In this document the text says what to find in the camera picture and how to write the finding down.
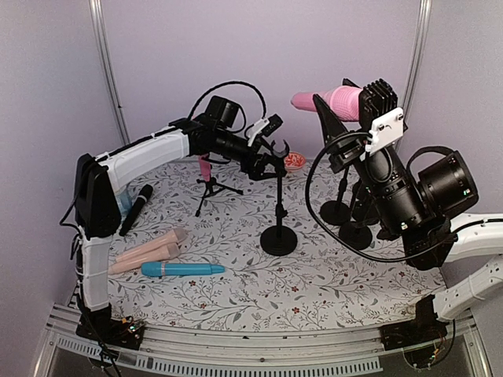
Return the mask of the black stand of blue microphone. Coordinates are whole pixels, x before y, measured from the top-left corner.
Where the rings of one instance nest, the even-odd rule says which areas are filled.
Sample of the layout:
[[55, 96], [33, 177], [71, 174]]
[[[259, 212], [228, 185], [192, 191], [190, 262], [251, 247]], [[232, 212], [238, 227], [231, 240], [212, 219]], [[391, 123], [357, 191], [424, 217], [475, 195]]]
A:
[[325, 202], [320, 209], [321, 219], [330, 225], [341, 226], [351, 219], [351, 211], [343, 202], [343, 196], [347, 189], [347, 177], [349, 168], [343, 171], [343, 176], [338, 185], [336, 200]]

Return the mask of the black straight stand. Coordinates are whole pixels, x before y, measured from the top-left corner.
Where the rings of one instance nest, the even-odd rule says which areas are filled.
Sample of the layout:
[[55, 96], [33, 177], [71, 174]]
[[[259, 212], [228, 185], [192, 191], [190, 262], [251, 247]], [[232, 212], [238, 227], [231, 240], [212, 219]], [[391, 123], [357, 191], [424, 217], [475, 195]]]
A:
[[282, 150], [275, 149], [275, 141], [270, 143], [272, 164], [277, 178], [276, 224], [264, 230], [260, 236], [260, 246], [263, 251], [275, 257], [291, 254], [298, 245], [296, 233], [288, 226], [283, 225], [283, 219], [288, 214], [283, 204], [283, 178], [286, 175], [285, 157], [290, 152], [288, 143], [286, 141], [283, 141], [283, 143], [284, 148]]

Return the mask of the black round stand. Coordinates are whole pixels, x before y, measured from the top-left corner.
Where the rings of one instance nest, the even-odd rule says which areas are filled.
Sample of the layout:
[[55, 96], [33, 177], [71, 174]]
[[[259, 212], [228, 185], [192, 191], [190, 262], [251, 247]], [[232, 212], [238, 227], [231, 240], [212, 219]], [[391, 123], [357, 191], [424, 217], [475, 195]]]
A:
[[365, 221], [355, 221], [352, 218], [355, 201], [353, 195], [350, 202], [351, 219], [340, 226], [338, 235], [349, 247], [362, 251], [372, 243], [373, 234]]
[[355, 221], [365, 221], [368, 225], [376, 225], [379, 223], [379, 215], [373, 203], [372, 197], [368, 194], [367, 189], [361, 182], [358, 181], [353, 185], [352, 194], [356, 198], [352, 218]]

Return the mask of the beige microphone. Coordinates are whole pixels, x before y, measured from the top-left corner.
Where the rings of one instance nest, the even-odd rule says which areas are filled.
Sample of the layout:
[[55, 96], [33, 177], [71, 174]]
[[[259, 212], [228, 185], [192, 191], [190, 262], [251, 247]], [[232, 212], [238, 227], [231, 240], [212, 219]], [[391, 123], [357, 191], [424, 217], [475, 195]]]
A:
[[143, 243], [139, 246], [136, 246], [128, 251], [124, 251], [122, 254], [116, 257], [116, 262], [122, 262], [133, 257], [137, 257], [153, 251], [159, 247], [162, 247], [165, 244], [171, 243], [180, 243], [188, 236], [188, 232], [182, 228], [175, 228], [162, 236], [155, 238], [154, 240], [150, 240], [149, 242]]
[[177, 258], [180, 253], [176, 243], [166, 243], [150, 251], [134, 250], [130, 253], [123, 253], [113, 265], [108, 267], [108, 273], [111, 275], [125, 273], [140, 268], [146, 262], [160, 262]]

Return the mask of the black microphone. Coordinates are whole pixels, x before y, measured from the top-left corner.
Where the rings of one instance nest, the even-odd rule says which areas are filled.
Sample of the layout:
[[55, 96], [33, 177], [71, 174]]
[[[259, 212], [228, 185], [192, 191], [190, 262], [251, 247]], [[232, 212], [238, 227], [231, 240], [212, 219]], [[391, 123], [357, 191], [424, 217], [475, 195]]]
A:
[[136, 200], [132, 208], [130, 209], [128, 215], [123, 221], [122, 227], [119, 231], [120, 236], [125, 236], [132, 228], [134, 222], [137, 220], [139, 214], [143, 207], [152, 197], [153, 187], [151, 185], [145, 185], [138, 193]]

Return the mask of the blue microphone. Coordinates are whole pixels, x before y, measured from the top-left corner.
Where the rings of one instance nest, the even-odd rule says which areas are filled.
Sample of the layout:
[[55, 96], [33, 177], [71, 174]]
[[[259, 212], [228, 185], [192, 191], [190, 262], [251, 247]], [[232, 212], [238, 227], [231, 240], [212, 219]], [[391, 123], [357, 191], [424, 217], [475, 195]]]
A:
[[141, 273], [150, 277], [163, 276], [207, 276], [224, 273], [226, 268], [214, 264], [179, 264], [169, 262], [146, 262], [141, 265]]

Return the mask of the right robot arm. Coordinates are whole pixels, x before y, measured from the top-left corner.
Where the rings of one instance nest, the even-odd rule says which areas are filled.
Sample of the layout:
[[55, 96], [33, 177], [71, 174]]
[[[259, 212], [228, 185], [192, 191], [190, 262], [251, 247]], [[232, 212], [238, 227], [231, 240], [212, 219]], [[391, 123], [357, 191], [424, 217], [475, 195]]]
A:
[[379, 216], [384, 236], [400, 239], [404, 261], [419, 270], [486, 255], [489, 261], [460, 283], [420, 300], [406, 326], [412, 342], [423, 342], [437, 323], [452, 321], [502, 285], [502, 217], [470, 214], [479, 198], [461, 154], [444, 146], [421, 148], [439, 159], [413, 174], [394, 145], [406, 129], [403, 109], [391, 86], [377, 80], [327, 92], [298, 94], [292, 103], [317, 112], [335, 172], [356, 169]]

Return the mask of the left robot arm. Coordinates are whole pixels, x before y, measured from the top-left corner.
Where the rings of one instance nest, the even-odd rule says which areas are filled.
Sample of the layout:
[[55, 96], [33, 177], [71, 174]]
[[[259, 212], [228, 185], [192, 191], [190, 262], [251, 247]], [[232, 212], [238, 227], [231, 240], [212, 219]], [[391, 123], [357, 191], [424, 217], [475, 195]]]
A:
[[73, 204], [80, 243], [78, 305], [83, 324], [99, 340], [111, 340], [117, 332], [108, 299], [108, 253], [122, 220], [118, 198], [132, 181], [166, 163], [208, 153], [238, 162], [253, 181], [271, 178], [266, 166], [275, 158], [266, 138], [283, 121], [265, 114], [240, 136], [230, 129], [239, 109], [239, 104], [213, 96], [200, 114], [190, 112], [113, 152], [79, 157]]

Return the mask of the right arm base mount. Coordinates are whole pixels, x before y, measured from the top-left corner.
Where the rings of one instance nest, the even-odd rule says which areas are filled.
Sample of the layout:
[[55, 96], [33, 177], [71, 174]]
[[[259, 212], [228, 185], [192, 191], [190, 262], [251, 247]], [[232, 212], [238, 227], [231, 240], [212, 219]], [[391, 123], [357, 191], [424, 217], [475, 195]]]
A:
[[380, 341], [386, 351], [418, 346], [425, 342], [439, 341], [438, 344], [405, 351], [402, 355], [413, 369], [431, 369], [442, 363], [451, 353], [456, 338], [456, 321], [452, 321], [450, 344], [447, 340], [447, 322], [438, 319], [434, 312], [434, 295], [428, 295], [415, 304], [412, 320], [387, 324], [379, 327]]

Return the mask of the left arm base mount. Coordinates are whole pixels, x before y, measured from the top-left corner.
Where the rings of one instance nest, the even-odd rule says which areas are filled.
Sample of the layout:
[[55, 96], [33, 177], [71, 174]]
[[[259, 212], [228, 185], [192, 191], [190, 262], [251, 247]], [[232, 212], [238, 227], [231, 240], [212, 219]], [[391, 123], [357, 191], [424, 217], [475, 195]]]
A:
[[145, 322], [133, 317], [113, 319], [109, 309], [81, 314], [75, 333], [85, 339], [105, 345], [139, 350], [145, 331]]

